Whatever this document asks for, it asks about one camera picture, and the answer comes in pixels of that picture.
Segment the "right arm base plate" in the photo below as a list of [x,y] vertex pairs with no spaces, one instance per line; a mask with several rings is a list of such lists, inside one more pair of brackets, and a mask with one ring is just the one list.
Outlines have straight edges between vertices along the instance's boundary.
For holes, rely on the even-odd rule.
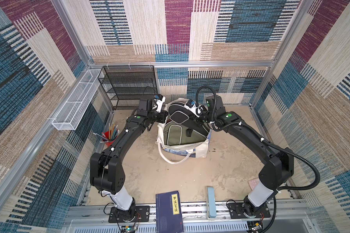
[[270,218],[271,213],[267,204],[260,207],[255,207],[248,203],[227,202],[226,207],[232,219],[247,219],[247,218]]

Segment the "green paddle case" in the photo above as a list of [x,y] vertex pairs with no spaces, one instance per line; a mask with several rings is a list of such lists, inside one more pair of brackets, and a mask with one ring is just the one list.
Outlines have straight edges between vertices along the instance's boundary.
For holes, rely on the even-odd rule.
[[166,146],[179,146],[204,142],[210,129],[203,127],[205,131],[188,128],[184,125],[169,121],[165,124],[163,135]]

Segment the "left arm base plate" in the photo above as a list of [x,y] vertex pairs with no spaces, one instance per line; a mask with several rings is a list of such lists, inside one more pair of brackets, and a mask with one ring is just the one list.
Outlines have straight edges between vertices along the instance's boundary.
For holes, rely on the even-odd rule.
[[148,222],[150,217],[150,206],[136,206],[127,211],[113,207],[110,211],[109,223],[134,223],[134,222]]

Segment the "black paddle case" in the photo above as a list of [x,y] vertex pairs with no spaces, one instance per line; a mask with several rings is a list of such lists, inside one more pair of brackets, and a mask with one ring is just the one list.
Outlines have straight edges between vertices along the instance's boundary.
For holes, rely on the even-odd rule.
[[204,123],[196,121],[198,117],[186,108],[186,103],[175,101],[167,105],[169,118],[173,122],[185,126],[187,129],[194,130],[204,136],[210,132],[210,128]]

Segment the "white canvas tote bag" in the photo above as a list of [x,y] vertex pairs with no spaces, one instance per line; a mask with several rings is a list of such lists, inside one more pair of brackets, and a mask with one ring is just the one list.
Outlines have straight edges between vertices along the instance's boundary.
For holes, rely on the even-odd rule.
[[[188,99],[179,98],[175,101],[181,101],[186,103],[187,100]],[[165,105],[165,108],[164,108],[165,111],[167,111],[168,104]],[[203,108],[203,113],[207,112],[207,109],[205,107],[202,107],[202,108]],[[211,140],[211,134],[212,134],[212,130],[207,123],[204,123],[204,124],[210,128],[210,132],[209,132],[209,135],[207,136],[207,139],[204,142],[188,144],[188,145],[179,145],[179,146],[166,146],[164,144],[163,130],[164,130],[165,124],[169,121],[172,121],[172,120],[170,120],[169,114],[168,114],[166,122],[164,124],[161,124],[161,123],[158,124],[157,149],[163,160],[165,160],[169,164],[175,165],[186,161],[190,157],[205,158],[207,156],[209,143]]]

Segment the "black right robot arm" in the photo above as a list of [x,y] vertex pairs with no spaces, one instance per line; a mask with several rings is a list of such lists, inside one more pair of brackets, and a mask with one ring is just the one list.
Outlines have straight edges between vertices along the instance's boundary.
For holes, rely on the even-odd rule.
[[[197,124],[210,123],[215,131],[224,131],[237,138],[247,146],[263,163],[259,173],[259,182],[244,198],[244,214],[255,217],[266,202],[275,198],[281,190],[309,190],[320,183],[320,172],[307,159],[293,153],[289,148],[281,148],[260,135],[245,123],[235,112],[227,112],[217,119],[206,119],[201,116],[195,120]],[[305,163],[315,175],[314,181],[306,186],[282,186],[294,174],[294,159]]]

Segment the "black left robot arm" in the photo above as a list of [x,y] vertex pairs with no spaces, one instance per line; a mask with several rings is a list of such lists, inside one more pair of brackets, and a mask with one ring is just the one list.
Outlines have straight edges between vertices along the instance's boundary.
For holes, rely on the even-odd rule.
[[123,131],[114,142],[101,153],[90,158],[90,185],[101,193],[107,192],[116,204],[116,215],[120,219],[132,220],[136,215],[136,204],[124,187],[123,160],[135,140],[155,122],[165,123],[167,111],[153,110],[144,115],[132,114],[126,120]]

